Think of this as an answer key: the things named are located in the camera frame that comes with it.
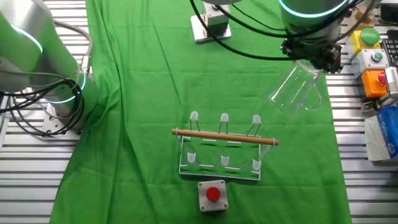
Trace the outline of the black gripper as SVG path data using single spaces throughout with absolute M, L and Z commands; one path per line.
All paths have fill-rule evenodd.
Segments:
M 317 70 L 328 73 L 339 71 L 341 47 L 336 44 L 308 44 L 300 39 L 285 39 L 280 46 L 283 54 L 294 59 L 308 60 Z

